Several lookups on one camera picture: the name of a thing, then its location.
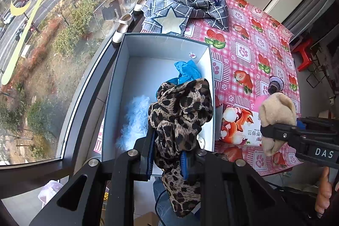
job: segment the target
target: glass window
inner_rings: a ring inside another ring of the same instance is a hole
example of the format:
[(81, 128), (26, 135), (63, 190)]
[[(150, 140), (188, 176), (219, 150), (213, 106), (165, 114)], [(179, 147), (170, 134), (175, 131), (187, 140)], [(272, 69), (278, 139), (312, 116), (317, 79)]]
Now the glass window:
[(77, 86), (136, 1), (0, 0), (0, 165), (60, 157)]

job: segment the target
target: black cable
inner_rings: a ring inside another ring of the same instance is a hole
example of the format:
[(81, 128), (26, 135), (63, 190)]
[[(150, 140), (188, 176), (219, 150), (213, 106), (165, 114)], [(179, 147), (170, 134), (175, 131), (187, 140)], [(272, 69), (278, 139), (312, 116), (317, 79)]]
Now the black cable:
[(156, 213), (156, 215), (158, 216), (158, 218), (159, 218), (159, 220), (160, 220), (160, 222), (162, 223), (163, 226), (166, 226), (166, 225), (165, 225), (165, 223), (162, 221), (160, 215), (158, 214), (157, 205), (158, 205), (158, 202), (159, 202), (160, 197), (162, 196), (162, 194), (163, 194), (165, 191), (166, 191), (166, 190), (163, 190), (163, 191), (161, 192), (161, 194), (158, 196), (158, 199), (157, 199), (157, 201), (155, 202), (155, 206), (154, 206), (154, 208), (155, 208), (155, 213)]
[(309, 195), (309, 196), (314, 197), (314, 198), (317, 196), (317, 195), (316, 195), (315, 193), (313, 193), (313, 192), (300, 191), (300, 190), (297, 190), (297, 189), (291, 188), (291, 187), (281, 187), (281, 186), (276, 185), (276, 184), (273, 184), (273, 183), (271, 183), (271, 182), (269, 182), (269, 181), (266, 181), (266, 182), (267, 182), (268, 184), (270, 184), (270, 185), (272, 185), (272, 186), (278, 188), (278, 189), (281, 190), (281, 191), (288, 191), (288, 192), (293, 192), (293, 193), (302, 193), (302, 194), (306, 194), (306, 195)]

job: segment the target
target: red stool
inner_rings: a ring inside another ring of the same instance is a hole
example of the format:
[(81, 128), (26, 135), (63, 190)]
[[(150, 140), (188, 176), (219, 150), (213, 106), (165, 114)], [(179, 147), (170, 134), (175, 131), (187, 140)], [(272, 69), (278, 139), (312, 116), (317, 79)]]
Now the red stool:
[(309, 38), (305, 41), (303, 41), (301, 44), (299, 44), (293, 51), (292, 53), (299, 52), (303, 58), (303, 62), (301, 65), (298, 66), (298, 71), (303, 71), (307, 69), (312, 63), (312, 56), (311, 53), (309, 52), (309, 47), (313, 44), (313, 39)]

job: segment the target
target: light blue fluffy toy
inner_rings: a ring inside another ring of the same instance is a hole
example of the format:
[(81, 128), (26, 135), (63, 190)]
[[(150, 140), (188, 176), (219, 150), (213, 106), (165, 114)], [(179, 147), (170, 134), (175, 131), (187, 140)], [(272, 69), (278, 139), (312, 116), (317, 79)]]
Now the light blue fluffy toy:
[(126, 106), (128, 124), (123, 125), (117, 140), (117, 147), (122, 151), (133, 149), (135, 141), (146, 136), (149, 106), (150, 98), (145, 95), (134, 97)]

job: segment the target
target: white star patch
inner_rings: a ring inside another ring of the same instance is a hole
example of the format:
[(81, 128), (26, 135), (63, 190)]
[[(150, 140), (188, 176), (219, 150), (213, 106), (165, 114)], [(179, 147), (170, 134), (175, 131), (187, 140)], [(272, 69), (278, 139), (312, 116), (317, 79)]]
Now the white star patch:
[(186, 17), (177, 17), (173, 8), (169, 8), (166, 16), (156, 17), (153, 18), (153, 20), (162, 26), (162, 34), (168, 34), (169, 32), (180, 34), (182, 32), (180, 25), (183, 24), (183, 22), (186, 20)]

